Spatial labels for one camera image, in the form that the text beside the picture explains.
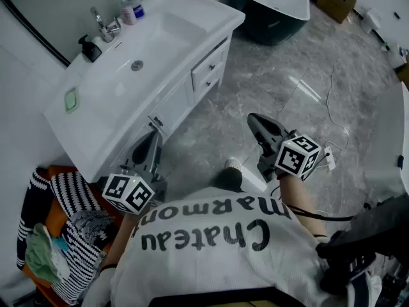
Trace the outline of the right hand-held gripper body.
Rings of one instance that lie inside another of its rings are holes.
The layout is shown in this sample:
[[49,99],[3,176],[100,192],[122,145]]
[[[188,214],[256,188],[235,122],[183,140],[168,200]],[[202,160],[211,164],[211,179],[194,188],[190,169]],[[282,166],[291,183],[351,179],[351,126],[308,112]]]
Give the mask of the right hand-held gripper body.
[[321,146],[309,136],[258,113],[249,114],[247,124],[263,150],[257,167],[265,181],[272,181],[276,173],[300,178],[312,170]]

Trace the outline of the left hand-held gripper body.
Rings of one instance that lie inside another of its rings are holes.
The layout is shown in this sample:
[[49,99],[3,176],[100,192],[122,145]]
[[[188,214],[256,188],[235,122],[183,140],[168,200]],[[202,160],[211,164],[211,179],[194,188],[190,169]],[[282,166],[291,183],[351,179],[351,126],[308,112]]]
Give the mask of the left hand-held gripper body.
[[158,172],[161,153],[159,130],[143,135],[128,149],[116,172],[108,176],[102,197],[116,209],[135,215],[152,201],[163,203],[167,182]]

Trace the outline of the white vanity drawer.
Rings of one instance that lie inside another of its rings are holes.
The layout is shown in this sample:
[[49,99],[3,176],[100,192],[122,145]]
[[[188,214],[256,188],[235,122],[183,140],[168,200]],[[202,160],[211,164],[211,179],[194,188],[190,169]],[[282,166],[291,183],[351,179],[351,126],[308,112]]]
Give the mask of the white vanity drawer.
[[212,73],[217,66],[222,62],[222,56],[225,49],[217,49],[213,51],[208,57],[206,57],[198,66],[192,71],[192,83],[194,89],[198,88],[203,79],[210,73]]
[[201,99],[213,88],[221,79],[225,63],[219,63],[214,70],[200,80],[194,82],[194,98],[195,103],[199,103]]

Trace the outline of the person's right forearm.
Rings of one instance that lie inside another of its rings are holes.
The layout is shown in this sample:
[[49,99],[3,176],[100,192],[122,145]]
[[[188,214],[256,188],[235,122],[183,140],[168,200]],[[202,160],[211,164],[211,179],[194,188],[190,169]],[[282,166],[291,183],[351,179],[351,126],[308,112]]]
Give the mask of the person's right forearm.
[[[303,181],[293,175],[279,175],[281,198],[288,207],[293,206],[307,212],[316,213],[316,209],[305,190]],[[312,236],[327,238],[327,233],[323,223],[318,219],[311,219],[305,216],[297,216],[301,225],[306,228]]]

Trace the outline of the white power strip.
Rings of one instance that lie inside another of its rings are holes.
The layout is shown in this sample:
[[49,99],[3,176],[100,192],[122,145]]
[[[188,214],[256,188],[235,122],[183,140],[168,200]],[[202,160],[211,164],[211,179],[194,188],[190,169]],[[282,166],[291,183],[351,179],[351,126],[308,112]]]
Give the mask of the white power strip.
[[324,152],[325,152],[325,158],[326,158],[326,161],[327,161],[328,170],[332,171],[332,170],[335,169],[336,164],[335,164],[335,160],[334,160],[334,156],[333,156],[331,147],[326,146],[324,148]]

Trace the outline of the white vanity cabinet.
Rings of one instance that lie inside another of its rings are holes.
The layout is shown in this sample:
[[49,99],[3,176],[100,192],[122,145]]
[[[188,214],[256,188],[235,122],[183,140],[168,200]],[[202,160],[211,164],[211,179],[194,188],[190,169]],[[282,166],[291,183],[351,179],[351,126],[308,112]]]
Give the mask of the white vanity cabinet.
[[[119,143],[119,147],[111,153],[107,160],[108,165],[102,172],[103,175],[115,172],[116,168],[124,161],[128,149],[139,138],[151,132],[153,129],[159,130],[163,141],[167,141],[182,121],[186,119],[193,108],[198,104],[195,103],[194,98],[194,86],[192,83],[193,69],[195,69],[198,64],[213,51],[216,51],[219,48],[225,49],[222,56],[222,62],[226,64],[230,43],[231,35],[228,35],[210,50],[191,70],[189,70],[186,75],[175,83],[172,88],[162,90],[162,92],[153,99],[153,102],[147,107],[147,110],[143,115],[132,124],[129,130],[127,130],[124,138],[122,138]],[[215,86],[221,84],[223,75],[224,70],[220,81]],[[155,116],[162,121],[164,124],[163,127],[159,127],[155,124],[153,121]]]

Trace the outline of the person's black trousers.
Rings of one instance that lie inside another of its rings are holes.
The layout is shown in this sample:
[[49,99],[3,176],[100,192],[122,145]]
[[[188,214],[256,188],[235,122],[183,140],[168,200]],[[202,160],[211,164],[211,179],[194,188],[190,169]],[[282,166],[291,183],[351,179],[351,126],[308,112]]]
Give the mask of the person's black trousers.
[[241,193],[242,180],[242,172],[239,169],[228,167],[218,173],[212,180],[212,187],[234,193]]

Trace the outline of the black grey patterned pouch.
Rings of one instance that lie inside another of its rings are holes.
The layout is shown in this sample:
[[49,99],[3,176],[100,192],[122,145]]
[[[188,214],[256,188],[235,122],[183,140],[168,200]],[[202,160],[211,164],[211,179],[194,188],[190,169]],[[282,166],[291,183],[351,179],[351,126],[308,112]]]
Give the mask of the black grey patterned pouch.
[[112,216],[104,210],[83,210],[70,218],[84,240],[100,249],[115,237],[117,228]]

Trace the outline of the green soap bar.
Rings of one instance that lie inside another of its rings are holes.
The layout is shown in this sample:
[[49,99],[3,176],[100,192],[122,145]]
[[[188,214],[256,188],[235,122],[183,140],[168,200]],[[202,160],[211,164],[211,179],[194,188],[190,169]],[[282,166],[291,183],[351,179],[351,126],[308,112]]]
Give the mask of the green soap bar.
[[76,87],[70,88],[64,96],[65,111],[70,114],[79,107],[79,93]]

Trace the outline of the black bag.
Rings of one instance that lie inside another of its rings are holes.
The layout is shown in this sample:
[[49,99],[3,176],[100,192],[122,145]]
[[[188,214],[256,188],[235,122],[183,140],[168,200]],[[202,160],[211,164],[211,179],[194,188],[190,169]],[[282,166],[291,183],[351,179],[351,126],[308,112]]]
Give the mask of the black bag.
[[409,270],[409,194],[353,216],[347,230],[318,244],[316,251],[328,262],[320,287],[334,295],[342,294],[347,284],[361,276],[376,254],[393,256]]

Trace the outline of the black soap dispenser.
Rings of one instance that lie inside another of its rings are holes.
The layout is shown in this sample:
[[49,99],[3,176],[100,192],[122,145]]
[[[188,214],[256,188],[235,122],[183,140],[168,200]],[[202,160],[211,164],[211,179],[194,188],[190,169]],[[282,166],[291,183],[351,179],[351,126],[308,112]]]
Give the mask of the black soap dispenser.
[[87,57],[92,63],[95,62],[102,54],[102,51],[99,49],[99,47],[95,43],[87,39],[87,35],[79,38],[78,44],[80,44],[82,47],[82,54]]

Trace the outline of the person's white printed shirt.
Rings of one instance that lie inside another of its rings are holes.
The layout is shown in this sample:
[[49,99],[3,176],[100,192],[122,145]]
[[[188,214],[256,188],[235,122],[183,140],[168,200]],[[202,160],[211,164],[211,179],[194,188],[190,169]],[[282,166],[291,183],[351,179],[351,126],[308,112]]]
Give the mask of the person's white printed shirt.
[[282,201],[223,193],[166,203],[136,225],[111,280],[112,307],[261,303],[373,307],[382,289],[364,275],[330,294],[320,283],[324,241]]

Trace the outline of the chrome faucet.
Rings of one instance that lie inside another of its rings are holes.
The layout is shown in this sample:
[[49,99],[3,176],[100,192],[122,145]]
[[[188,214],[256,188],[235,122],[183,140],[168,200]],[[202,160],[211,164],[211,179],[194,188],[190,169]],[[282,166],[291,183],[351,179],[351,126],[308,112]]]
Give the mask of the chrome faucet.
[[115,35],[121,32],[121,24],[118,18],[114,17],[114,24],[108,26],[103,22],[102,17],[94,6],[90,8],[90,12],[98,25],[98,31],[103,41],[105,41],[106,43],[113,41]]

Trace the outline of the dark bathtub white inside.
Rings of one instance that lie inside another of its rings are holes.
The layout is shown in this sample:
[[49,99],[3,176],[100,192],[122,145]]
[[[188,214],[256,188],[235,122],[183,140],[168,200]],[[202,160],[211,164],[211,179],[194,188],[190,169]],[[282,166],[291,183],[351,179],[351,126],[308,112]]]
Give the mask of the dark bathtub white inside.
[[245,14],[243,30],[261,45],[275,46],[310,20],[310,0],[231,0]]

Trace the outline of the green cloth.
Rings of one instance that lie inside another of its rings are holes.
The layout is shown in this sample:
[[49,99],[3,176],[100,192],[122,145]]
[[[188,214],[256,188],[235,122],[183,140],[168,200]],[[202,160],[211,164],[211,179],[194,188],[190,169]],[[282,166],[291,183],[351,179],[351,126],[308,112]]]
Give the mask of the green cloth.
[[62,283],[70,276],[70,268],[64,254],[53,242],[44,224],[34,225],[26,237],[25,261],[33,274],[50,283]]

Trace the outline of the brown cardboard box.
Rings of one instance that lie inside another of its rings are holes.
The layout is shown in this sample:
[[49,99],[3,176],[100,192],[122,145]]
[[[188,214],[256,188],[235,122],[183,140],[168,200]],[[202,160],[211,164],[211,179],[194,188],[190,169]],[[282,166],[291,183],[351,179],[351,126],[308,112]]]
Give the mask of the brown cardboard box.
[[357,0],[317,0],[316,5],[342,24],[354,9]]

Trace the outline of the black framed mirror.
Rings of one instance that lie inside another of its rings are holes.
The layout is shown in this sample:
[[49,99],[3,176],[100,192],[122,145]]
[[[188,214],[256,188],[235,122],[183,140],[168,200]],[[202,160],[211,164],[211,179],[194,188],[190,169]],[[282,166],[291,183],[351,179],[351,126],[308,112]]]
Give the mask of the black framed mirror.
[[10,0],[53,48],[72,62],[80,53],[78,39],[93,39],[98,25],[91,14],[95,7],[105,24],[121,16],[120,0]]

